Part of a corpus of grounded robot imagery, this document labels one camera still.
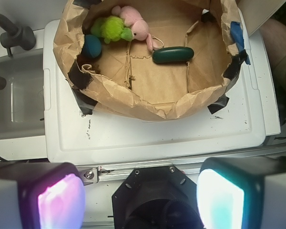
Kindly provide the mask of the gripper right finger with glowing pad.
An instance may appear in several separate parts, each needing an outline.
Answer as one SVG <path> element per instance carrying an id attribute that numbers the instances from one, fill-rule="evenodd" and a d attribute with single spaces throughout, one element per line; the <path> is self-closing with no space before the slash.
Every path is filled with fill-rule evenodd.
<path id="1" fill-rule="evenodd" d="M 286 156 L 210 157 L 196 196 L 208 229 L 286 229 Z"/>

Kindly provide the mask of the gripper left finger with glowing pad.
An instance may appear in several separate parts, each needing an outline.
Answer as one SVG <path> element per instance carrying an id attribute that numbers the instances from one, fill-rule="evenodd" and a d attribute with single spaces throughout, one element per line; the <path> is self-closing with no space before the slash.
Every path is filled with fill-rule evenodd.
<path id="1" fill-rule="evenodd" d="M 73 164 L 0 162 L 0 229 L 79 229 L 84 212 Z"/>

